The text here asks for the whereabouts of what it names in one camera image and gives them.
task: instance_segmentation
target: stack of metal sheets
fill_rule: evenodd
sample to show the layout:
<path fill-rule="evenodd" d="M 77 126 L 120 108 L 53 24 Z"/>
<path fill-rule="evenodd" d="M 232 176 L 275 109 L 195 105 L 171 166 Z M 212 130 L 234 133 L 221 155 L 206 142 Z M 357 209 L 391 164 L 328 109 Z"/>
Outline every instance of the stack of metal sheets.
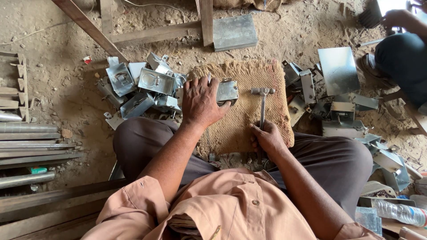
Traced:
<path fill-rule="evenodd" d="M 252 15 L 214 19 L 213 40 L 215 52 L 256 46 L 258 36 Z"/>

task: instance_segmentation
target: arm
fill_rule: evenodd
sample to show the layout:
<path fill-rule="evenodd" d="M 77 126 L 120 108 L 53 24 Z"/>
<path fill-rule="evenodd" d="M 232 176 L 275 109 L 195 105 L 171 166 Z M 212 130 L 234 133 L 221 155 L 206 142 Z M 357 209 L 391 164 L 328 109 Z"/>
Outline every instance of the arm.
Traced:
<path fill-rule="evenodd" d="M 265 120 L 264 131 L 254 124 L 249 127 L 255 151 L 259 143 L 277 165 L 292 202 L 317 238 L 334 239 L 344 224 L 354 222 L 289 152 L 274 123 Z"/>
<path fill-rule="evenodd" d="M 406 31 L 418 35 L 424 42 L 427 41 L 427 24 L 408 10 L 391 10 L 381 18 L 381 24 L 385 29 L 391 29 L 394 26 L 403 27 Z"/>
<path fill-rule="evenodd" d="M 230 108 L 229 101 L 221 107 L 217 105 L 218 84 L 219 79 L 213 78 L 208 85 L 207 77 L 185 82 L 182 124 L 138 177 L 157 179 L 167 202 L 175 197 L 188 160 L 205 129 L 224 117 Z"/>

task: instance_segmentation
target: hammer head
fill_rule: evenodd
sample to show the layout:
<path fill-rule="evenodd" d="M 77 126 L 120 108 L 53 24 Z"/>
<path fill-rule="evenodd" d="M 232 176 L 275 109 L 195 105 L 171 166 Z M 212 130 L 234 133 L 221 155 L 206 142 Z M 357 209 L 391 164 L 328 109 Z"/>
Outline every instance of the hammer head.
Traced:
<path fill-rule="evenodd" d="M 251 88 L 252 95 L 260 95 L 262 97 L 268 94 L 274 94 L 276 90 L 274 88 Z"/>

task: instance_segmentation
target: small stone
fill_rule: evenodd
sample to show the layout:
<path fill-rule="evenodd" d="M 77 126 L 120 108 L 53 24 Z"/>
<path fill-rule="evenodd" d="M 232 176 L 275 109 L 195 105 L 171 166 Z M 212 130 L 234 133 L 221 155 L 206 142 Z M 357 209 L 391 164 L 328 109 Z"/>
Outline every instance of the small stone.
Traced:
<path fill-rule="evenodd" d="M 71 130 L 68 130 L 68 129 L 61 129 L 61 135 L 64 138 L 72 138 L 73 132 Z"/>

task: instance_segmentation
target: hammer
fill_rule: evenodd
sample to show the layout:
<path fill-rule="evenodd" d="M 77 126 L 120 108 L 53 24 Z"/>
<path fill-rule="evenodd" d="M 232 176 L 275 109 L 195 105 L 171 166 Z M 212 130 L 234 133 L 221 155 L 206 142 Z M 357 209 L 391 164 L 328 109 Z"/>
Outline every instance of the hammer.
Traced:
<path fill-rule="evenodd" d="M 252 95 L 260 95 L 261 100 L 261 119 L 260 119 L 260 129 L 264 131 L 264 112 L 266 107 L 266 96 L 268 94 L 274 94 L 276 90 L 274 88 L 251 88 Z M 263 156 L 263 150 L 261 146 L 258 146 L 258 163 L 260 164 Z"/>

